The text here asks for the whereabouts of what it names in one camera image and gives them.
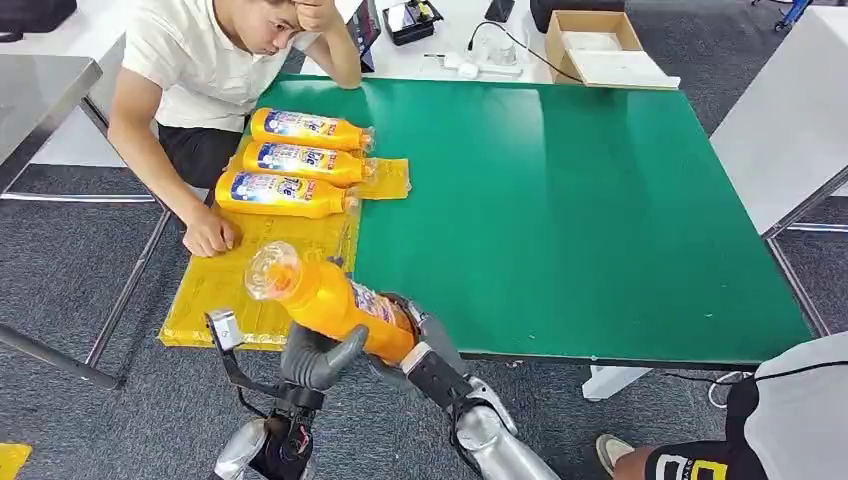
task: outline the sneaker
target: sneaker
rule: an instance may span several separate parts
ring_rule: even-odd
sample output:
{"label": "sneaker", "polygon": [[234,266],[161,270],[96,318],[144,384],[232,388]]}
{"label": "sneaker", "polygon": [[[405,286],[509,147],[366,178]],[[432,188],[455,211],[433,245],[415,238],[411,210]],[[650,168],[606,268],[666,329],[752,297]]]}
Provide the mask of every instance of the sneaker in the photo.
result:
{"label": "sneaker", "polygon": [[631,447],[630,444],[624,440],[605,433],[595,440],[595,450],[598,452],[598,460],[600,460],[604,470],[606,470],[607,473],[610,474],[610,477],[612,477],[612,472],[615,469],[615,462],[617,462],[619,458],[635,450],[635,448]]}

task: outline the bottle label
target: bottle label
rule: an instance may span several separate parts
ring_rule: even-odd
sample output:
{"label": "bottle label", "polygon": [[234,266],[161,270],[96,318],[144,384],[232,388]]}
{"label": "bottle label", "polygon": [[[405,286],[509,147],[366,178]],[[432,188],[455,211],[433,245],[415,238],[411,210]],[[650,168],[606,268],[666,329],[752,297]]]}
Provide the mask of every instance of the bottle label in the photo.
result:
{"label": "bottle label", "polygon": [[284,172],[328,171],[336,165],[336,152],[323,148],[263,143],[259,147],[256,164],[259,168]]}
{"label": "bottle label", "polygon": [[233,179],[230,194],[233,200],[274,203],[280,200],[306,202],[312,199],[315,182],[296,177],[239,172]]}
{"label": "bottle label", "polygon": [[353,287],[353,304],[357,309],[384,322],[395,324],[392,306],[387,298],[377,295],[373,290],[352,280],[350,286]]}
{"label": "bottle label", "polygon": [[336,131],[337,123],[334,118],[271,110],[268,116],[265,117],[265,131],[290,137],[312,135],[330,136]]}

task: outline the white shirt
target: white shirt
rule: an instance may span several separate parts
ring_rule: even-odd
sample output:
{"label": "white shirt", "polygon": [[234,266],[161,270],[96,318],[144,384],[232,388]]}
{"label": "white shirt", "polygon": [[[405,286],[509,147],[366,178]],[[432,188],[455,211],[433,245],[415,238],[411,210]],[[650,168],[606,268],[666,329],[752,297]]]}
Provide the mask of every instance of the white shirt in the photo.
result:
{"label": "white shirt", "polygon": [[241,132],[289,48],[303,51],[315,38],[299,33],[276,55],[252,55],[221,30],[212,0],[144,0],[127,29],[123,67],[162,87],[162,125]]}
{"label": "white shirt", "polygon": [[[802,343],[757,369],[756,378],[848,361],[848,332]],[[757,382],[759,402],[745,440],[770,480],[846,478],[848,365]]]}

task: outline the black bag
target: black bag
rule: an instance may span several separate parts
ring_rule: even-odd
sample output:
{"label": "black bag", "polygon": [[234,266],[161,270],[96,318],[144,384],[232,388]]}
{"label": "black bag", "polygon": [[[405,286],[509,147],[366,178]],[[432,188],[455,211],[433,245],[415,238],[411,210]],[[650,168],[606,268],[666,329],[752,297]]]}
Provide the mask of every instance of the black bag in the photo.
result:
{"label": "black bag", "polygon": [[610,10],[624,11],[624,0],[530,0],[530,13],[536,29],[548,33],[551,12],[554,10]]}
{"label": "black bag", "polygon": [[77,0],[0,0],[0,43],[51,32],[76,9]]}

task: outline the clear bottle cap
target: clear bottle cap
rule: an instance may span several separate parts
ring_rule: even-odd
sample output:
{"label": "clear bottle cap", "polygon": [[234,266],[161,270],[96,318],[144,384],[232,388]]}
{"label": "clear bottle cap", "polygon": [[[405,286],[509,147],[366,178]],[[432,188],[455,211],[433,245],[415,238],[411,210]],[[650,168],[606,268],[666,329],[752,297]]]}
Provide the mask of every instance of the clear bottle cap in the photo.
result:
{"label": "clear bottle cap", "polygon": [[254,300],[286,298],[294,290],[299,273],[300,260],[294,247],[286,242],[271,242],[250,260],[244,285]]}
{"label": "clear bottle cap", "polygon": [[362,208],[362,200],[359,198],[359,189],[351,187],[345,190],[342,210],[347,214],[355,215],[360,208]]}
{"label": "clear bottle cap", "polygon": [[377,182],[377,163],[376,158],[364,158],[362,160],[362,181],[367,184]]}
{"label": "clear bottle cap", "polygon": [[360,139],[362,140],[363,152],[368,153],[374,150],[374,147],[377,143],[377,141],[374,139],[374,127],[363,128]]}

